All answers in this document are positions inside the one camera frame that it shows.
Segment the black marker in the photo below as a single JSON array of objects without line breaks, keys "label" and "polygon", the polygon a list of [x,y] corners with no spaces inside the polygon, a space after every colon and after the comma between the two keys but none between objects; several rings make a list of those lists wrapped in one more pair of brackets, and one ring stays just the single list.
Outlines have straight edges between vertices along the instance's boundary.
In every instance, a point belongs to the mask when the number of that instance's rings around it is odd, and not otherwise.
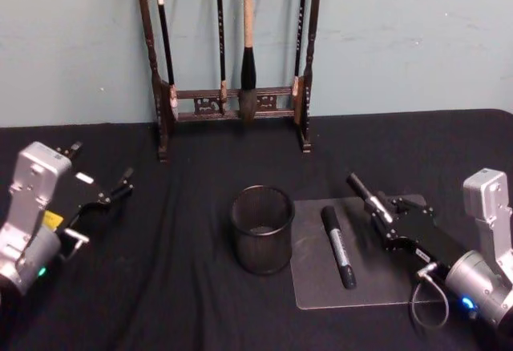
[{"label": "black marker", "polygon": [[324,207],[321,211],[322,222],[328,234],[331,248],[337,260],[338,271],[342,278],[342,284],[347,289],[356,288],[356,278],[354,277],[353,269],[349,263],[349,257],[345,251],[344,240],[342,239],[342,231],[338,224],[337,214],[335,208],[328,206]]}]

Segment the cable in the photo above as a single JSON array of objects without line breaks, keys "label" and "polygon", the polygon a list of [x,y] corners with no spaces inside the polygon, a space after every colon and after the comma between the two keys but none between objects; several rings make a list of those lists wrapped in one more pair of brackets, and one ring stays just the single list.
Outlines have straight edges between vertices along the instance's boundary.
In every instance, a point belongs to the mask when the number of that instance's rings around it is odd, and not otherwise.
[{"label": "cable", "polygon": [[[433,281],[433,279],[431,278],[431,276],[427,275],[427,273],[425,274],[422,274],[421,276],[421,280],[418,282],[417,284],[417,287],[415,287],[415,290],[414,290],[414,294],[413,296],[411,297],[411,313],[412,315],[414,316],[414,319],[417,323],[419,323],[422,327],[424,327],[425,329],[440,329],[442,328],[446,323],[447,323],[447,319],[449,319],[449,301],[447,300],[447,296],[446,294],[442,291],[442,289]],[[442,296],[442,299],[443,299],[443,303],[446,307],[446,314],[443,318],[443,320],[438,323],[437,325],[427,325],[426,323],[424,323],[423,321],[421,321],[419,318],[418,318],[418,315],[417,315],[417,312],[415,311],[415,304],[417,303],[417,295],[418,295],[418,291],[420,291],[420,288],[422,286],[422,281],[423,280],[426,280],[429,284],[431,284],[433,287],[435,287],[435,289],[440,293],[440,295]]]}]

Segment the yellow label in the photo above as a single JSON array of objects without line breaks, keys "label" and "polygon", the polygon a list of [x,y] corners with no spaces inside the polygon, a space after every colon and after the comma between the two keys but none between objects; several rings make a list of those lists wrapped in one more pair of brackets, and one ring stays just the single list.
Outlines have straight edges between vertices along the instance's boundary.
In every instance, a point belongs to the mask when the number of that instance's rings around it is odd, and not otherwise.
[{"label": "yellow label", "polygon": [[45,216],[42,218],[42,222],[48,227],[55,230],[59,224],[63,222],[64,218],[51,211],[45,211]]}]

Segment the black mesh cup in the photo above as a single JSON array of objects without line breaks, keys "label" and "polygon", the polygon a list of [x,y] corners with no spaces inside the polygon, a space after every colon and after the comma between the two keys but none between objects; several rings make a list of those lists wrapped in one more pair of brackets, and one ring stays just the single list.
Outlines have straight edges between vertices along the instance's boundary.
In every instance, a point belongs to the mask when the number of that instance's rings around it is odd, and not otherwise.
[{"label": "black mesh cup", "polygon": [[294,204],[276,188],[255,185],[233,202],[230,215],[240,264],[259,275],[279,271],[292,256]]}]

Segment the table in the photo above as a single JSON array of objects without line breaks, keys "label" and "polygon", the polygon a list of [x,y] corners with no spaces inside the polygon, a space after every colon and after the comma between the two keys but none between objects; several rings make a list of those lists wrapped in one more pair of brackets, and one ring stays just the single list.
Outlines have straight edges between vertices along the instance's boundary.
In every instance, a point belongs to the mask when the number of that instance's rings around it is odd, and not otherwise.
[{"label": "table", "polygon": [[482,167],[513,179],[513,115],[321,117],[312,131],[313,153],[304,155],[284,121],[179,127],[165,165],[149,124],[0,129],[0,221],[15,156],[34,140],[83,141],[77,168],[106,186],[135,168],[125,209],[85,219],[80,229],[91,243],[23,301],[9,349],[511,349],[456,310],[434,333],[415,331],[406,306],[301,311],[289,268],[264,277],[239,267],[227,215],[250,184],[276,185],[294,200],[352,196],[350,167],[374,190],[423,194],[450,234],[477,245],[461,185]]}]

